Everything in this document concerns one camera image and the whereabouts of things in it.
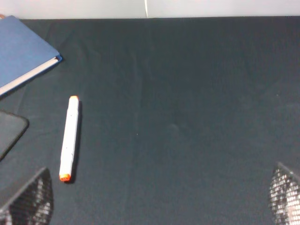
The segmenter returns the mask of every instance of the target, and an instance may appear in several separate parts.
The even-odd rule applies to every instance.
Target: dark green fabric
[[[299,17],[25,21],[61,53],[0,100],[29,119],[0,189],[47,166],[52,224],[273,224],[273,166],[299,162]],[[73,184],[59,181],[82,101]]]

